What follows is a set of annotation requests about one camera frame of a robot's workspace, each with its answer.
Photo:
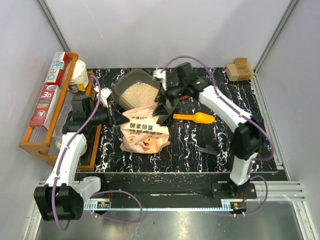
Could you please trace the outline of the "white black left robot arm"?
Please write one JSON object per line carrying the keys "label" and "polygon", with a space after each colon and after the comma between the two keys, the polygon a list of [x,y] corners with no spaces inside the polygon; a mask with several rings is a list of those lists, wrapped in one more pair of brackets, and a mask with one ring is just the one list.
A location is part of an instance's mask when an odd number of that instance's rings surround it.
{"label": "white black left robot arm", "polygon": [[102,198],[108,185],[99,177],[86,177],[75,184],[75,174],[81,156],[86,152],[87,137],[98,125],[116,127],[129,118],[113,110],[107,102],[100,104],[89,96],[76,96],[62,127],[62,143],[54,168],[43,186],[35,188],[33,196],[44,221],[79,220],[85,202],[94,194]]}

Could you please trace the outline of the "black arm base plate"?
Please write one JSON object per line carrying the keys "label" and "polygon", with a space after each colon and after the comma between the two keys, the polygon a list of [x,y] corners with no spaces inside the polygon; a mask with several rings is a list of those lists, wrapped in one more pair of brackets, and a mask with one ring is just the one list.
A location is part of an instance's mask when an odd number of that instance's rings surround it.
{"label": "black arm base plate", "polygon": [[228,173],[200,172],[77,172],[76,181],[85,177],[99,177],[103,190],[122,189],[132,194],[187,194],[216,199],[257,198],[251,182],[237,193],[231,193]]}

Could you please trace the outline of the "yellow plastic litter scoop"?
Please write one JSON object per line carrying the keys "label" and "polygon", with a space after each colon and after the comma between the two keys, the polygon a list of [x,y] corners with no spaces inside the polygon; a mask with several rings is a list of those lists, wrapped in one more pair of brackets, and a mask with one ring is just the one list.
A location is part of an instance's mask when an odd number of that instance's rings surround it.
{"label": "yellow plastic litter scoop", "polygon": [[215,121],[214,116],[205,114],[203,112],[197,112],[193,115],[175,113],[173,118],[175,120],[193,121],[197,124],[212,124]]}

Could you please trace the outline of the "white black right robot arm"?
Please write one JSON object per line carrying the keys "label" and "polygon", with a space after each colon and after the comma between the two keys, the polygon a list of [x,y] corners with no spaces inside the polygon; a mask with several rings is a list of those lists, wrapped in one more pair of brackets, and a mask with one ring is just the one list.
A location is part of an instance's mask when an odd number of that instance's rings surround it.
{"label": "white black right robot arm", "polygon": [[167,115],[167,102],[173,104],[184,96],[193,97],[213,110],[232,131],[230,149],[234,155],[233,166],[222,191],[233,198],[239,198],[249,187],[254,158],[265,142],[264,120],[236,106],[207,77],[198,77],[189,62],[176,66],[175,70],[178,82],[172,86],[167,84],[165,70],[153,72],[153,78],[160,83],[160,89],[154,99],[157,105],[152,114]]}

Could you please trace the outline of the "pink cat litter bag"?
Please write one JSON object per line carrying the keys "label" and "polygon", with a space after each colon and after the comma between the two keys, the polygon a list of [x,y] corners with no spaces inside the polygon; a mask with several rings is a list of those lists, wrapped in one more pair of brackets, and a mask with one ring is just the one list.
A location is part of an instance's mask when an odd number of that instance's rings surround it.
{"label": "pink cat litter bag", "polygon": [[158,116],[153,116],[156,105],[146,105],[122,113],[129,122],[120,125],[123,134],[122,151],[139,154],[156,154],[170,145],[169,129],[157,124]]}

